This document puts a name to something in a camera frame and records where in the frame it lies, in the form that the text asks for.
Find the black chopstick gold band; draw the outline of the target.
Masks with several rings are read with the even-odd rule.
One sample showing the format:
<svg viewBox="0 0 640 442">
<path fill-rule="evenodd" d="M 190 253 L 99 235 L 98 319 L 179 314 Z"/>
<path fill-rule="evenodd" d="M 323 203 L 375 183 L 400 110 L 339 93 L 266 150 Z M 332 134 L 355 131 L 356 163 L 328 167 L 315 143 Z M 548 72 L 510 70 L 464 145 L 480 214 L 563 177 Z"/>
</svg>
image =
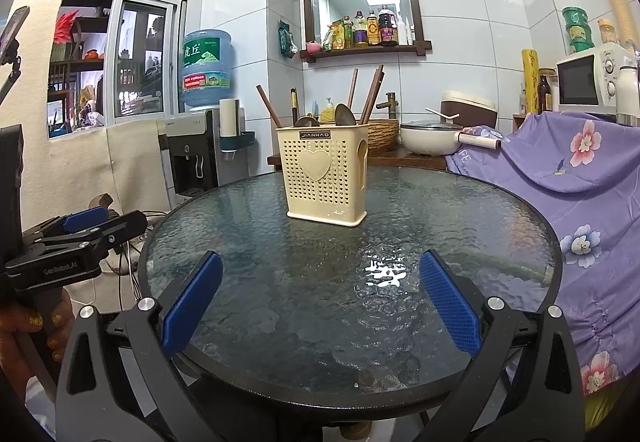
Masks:
<svg viewBox="0 0 640 442">
<path fill-rule="evenodd" d="M 361 117 L 361 124 L 367 125 L 370 121 L 373 109 L 375 107 L 376 99 L 378 98 L 378 94 L 380 93 L 382 81 L 384 80 L 384 71 L 379 70 L 378 74 L 375 77 L 375 83 L 373 88 L 370 90 L 370 95 L 368 97 L 367 109 L 363 111 Z"/>
</svg>

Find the brown wooden chopstick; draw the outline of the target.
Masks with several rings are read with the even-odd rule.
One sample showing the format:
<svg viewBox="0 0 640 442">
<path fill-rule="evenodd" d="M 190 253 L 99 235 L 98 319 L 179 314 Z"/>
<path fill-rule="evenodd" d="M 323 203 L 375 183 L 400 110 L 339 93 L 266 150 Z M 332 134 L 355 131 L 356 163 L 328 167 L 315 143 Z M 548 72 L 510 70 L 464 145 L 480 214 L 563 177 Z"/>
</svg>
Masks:
<svg viewBox="0 0 640 442">
<path fill-rule="evenodd" d="M 320 123 L 312 116 L 300 117 L 294 124 L 295 127 L 319 127 Z"/>
<path fill-rule="evenodd" d="M 352 103 L 354 102 L 354 98 L 355 98 L 358 73 L 359 73 L 359 70 L 357 68 L 352 71 L 352 79 L 350 80 L 347 103 L 346 103 L 346 106 L 349 108 L 349 110 L 352 110 Z"/>
<path fill-rule="evenodd" d="M 380 86 L 382 83 L 382 79 L 384 77 L 384 65 L 380 64 L 376 68 L 371 86 L 367 95 L 366 103 L 364 103 L 363 110 L 360 116 L 360 124 L 367 125 L 370 119 L 373 106 L 375 105 L 375 100 L 378 98 L 378 91 L 380 91 Z"/>
</svg>

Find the all steel spoon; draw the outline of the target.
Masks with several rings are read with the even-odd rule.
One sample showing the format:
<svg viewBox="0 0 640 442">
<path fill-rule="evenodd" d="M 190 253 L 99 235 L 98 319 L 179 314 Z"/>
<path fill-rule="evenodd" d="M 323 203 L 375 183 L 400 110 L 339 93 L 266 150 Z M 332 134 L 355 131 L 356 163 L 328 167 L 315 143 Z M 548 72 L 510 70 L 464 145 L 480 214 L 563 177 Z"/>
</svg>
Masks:
<svg viewBox="0 0 640 442">
<path fill-rule="evenodd" d="M 344 103 L 338 103 L 335 106 L 335 125 L 336 126 L 355 126 L 357 124 L 352 110 Z"/>
</svg>

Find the steel spoon with wooden handle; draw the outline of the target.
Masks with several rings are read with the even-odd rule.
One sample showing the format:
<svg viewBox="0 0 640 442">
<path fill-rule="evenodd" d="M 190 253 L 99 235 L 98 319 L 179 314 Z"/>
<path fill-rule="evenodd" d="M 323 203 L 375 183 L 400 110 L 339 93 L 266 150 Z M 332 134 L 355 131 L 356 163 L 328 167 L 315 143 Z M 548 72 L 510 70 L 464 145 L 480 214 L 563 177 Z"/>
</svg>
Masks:
<svg viewBox="0 0 640 442">
<path fill-rule="evenodd" d="M 266 91 L 264 90 L 264 88 L 262 88 L 262 85 L 257 85 L 256 90 L 258 92 L 259 97 L 262 99 L 262 103 L 264 103 L 264 106 L 267 109 L 270 115 L 271 121 L 273 121 L 274 126 L 276 126 L 276 128 L 282 128 L 282 123 L 277 115 L 277 112 L 273 109 L 273 106 L 266 94 Z"/>
</svg>

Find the water dispenser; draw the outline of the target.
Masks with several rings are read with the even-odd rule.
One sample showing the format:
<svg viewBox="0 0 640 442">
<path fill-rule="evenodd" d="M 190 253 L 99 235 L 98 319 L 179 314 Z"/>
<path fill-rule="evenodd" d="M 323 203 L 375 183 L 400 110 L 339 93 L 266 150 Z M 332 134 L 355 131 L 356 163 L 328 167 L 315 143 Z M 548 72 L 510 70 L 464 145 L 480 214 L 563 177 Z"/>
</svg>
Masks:
<svg viewBox="0 0 640 442">
<path fill-rule="evenodd" d="M 166 119 L 160 148 L 168 152 L 172 183 L 178 195 L 194 197 L 248 177 L 248 149 L 255 132 L 244 129 L 239 136 L 220 134 L 219 108 L 180 114 Z"/>
</svg>

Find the round glass table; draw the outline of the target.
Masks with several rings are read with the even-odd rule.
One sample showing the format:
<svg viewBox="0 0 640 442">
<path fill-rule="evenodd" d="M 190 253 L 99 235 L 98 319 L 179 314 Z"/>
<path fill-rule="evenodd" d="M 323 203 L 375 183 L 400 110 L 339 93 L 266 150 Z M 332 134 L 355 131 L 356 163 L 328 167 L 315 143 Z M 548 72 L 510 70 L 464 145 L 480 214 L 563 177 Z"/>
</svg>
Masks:
<svg viewBox="0 0 640 442">
<path fill-rule="evenodd" d="M 332 419 L 388 417 L 445 396 L 469 362 L 421 286 L 424 251 L 514 309 L 555 300 L 560 243 L 524 199 L 407 167 L 372 167 L 367 183 L 367 214 L 353 228 L 288 217 L 280 173 L 209 191 L 157 225 L 140 260 L 146 295 L 206 251 L 224 265 L 181 361 Z"/>
</svg>

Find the white pan with lid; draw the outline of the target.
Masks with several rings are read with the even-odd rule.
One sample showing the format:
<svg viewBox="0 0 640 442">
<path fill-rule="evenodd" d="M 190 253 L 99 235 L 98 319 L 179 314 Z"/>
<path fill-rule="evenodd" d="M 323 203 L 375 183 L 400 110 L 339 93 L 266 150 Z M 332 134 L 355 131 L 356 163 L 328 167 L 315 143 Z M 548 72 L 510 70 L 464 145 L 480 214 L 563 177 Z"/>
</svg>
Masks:
<svg viewBox="0 0 640 442">
<path fill-rule="evenodd" d="M 453 155 L 462 147 L 498 150 L 501 140 L 474 135 L 474 128 L 445 123 L 412 123 L 400 126 L 400 142 L 411 153 L 426 156 Z"/>
</svg>

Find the phone on stand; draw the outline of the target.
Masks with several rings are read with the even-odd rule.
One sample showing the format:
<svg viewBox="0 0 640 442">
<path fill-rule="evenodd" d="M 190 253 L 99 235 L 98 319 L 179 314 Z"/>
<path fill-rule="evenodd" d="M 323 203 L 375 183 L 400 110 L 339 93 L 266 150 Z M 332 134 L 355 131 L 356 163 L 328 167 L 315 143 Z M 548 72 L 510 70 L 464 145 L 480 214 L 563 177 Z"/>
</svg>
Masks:
<svg viewBox="0 0 640 442">
<path fill-rule="evenodd" d="M 0 103 L 3 102 L 9 91 L 12 89 L 13 85 L 21 76 L 22 59 L 20 57 L 20 54 L 18 53 L 20 43 L 17 41 L 16 36 L 17 33 L 20 32 L 20 29 L 24 25 L 26 19 L 28 18 L 29 13 L 29 6 L 17 8 L 17 10 L 15 10 L 14 13 L 12 13 L 12 16 L 9 18 L 9 21 L 6 24 L 6 27 L 4 28 L 1 35 L 1 64 L 9 64 L 11 66 L 11 72 L 8 77 L 6 77 L 6 80 L 1 87 Z"/>
</svg>

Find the purple floral cloth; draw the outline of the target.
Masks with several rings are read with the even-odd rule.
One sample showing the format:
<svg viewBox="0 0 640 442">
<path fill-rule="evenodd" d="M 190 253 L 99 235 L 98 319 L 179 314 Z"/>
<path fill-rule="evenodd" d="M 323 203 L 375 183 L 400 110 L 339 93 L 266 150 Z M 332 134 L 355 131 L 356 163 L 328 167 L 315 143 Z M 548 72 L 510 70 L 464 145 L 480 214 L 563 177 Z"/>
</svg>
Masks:
<svg viewBox="0 0 640 442">
<path fill-rule="evenodd" d="M 639 367 L 639 130 L 544 112 L 509 136 L 487 126 L 468 132 L 500 147 L 464 145 L 448 156 L 449 170 L 521 196 L 560 241 L 556 302 L 577 351 L 586 427 L 596 428 Z"/>
</svg>

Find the cream plastic utensil holder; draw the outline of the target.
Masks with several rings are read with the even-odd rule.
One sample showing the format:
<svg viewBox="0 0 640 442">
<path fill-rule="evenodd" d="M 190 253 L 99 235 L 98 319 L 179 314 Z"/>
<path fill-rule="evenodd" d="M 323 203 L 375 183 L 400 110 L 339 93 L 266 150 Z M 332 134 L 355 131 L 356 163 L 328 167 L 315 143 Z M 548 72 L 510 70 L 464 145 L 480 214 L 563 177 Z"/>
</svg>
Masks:
<svg viewBox="0 0 640 442">
<path fill-rule="evenodd" d="M 368 127 L 277 130 L 288 217 L 356 227 L 366 212 Z"/>
</svg>

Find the dark brown glass bottle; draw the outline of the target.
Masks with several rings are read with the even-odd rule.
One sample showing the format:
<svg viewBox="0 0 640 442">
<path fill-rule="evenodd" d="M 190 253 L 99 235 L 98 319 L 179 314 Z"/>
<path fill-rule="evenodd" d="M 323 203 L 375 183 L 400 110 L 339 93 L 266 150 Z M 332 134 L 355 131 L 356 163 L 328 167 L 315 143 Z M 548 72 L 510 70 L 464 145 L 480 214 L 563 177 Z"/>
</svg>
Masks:
<svg viewBox="0 0 640 442">
<path fill-rule="evenodd" d="M 548 83 L 547 76 L 540 75 L 538 83 L 538 109 L 537 112 L 542 114 L 552 110 L 552 91 Z"/>
</svg>

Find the yellow soap bottle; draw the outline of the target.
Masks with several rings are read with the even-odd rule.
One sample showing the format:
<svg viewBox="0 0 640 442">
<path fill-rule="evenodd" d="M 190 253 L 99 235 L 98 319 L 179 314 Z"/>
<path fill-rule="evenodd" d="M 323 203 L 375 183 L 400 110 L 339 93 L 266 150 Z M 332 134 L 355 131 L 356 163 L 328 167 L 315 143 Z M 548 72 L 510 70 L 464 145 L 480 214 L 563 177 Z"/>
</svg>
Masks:
<svg viewBox="0 0 640 442">
<path fill-rule="evenodd" d="M 326 99 L 326 107 L 319 114 L 321 124 L 335 123 L 335 106 L 330 98 Z"/>
</svg>

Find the yellow roll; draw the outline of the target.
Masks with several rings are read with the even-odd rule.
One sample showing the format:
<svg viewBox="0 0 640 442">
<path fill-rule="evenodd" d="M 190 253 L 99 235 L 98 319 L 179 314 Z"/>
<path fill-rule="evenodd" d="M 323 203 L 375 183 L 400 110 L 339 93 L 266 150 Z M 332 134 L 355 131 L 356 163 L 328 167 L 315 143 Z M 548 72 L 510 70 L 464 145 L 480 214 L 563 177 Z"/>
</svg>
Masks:
<svg viewBox="0 0 640 442">
<path fill-rule="evenodd" d="M 534 49 L 522 50 L 525 113 L 538 114 L 538 86 L 539 86 L 539 61 L 537 51 Z"/>
</svg>

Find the wooden framed mirror shelf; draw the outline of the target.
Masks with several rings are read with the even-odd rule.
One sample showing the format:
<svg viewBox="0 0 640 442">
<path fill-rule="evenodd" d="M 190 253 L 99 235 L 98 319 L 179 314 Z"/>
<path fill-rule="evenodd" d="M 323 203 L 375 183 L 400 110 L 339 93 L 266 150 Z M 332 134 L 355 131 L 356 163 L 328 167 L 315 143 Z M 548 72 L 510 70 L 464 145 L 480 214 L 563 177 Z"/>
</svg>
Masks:
<svg viewBox="0 0 640 442">
<path fill-rule="evenodd" d="M 424 57 L 433 50 L 425 37 L 420 0 L 300 0 L 303 5 L 304 48 L 300 58 L 312 63 L 321 58 L 354 54 L 401 54 Z M 378 13 L 386 5 L 395 13 L 397 46 L 383 46 Z"/>
</svg>

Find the window with aluminium frame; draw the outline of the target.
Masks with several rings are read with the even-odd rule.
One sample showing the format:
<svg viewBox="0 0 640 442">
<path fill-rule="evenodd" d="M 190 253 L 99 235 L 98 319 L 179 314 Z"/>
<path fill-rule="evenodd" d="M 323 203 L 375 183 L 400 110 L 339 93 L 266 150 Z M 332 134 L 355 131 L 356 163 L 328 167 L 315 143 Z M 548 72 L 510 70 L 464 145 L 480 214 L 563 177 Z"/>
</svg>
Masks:
<svg viewBox="0 0 640 442">
<path fill-rule="evenodd" d="M 49 138 L 179 110 L 188 0 L 62 0 L 47 81 Z"/>
</svg>

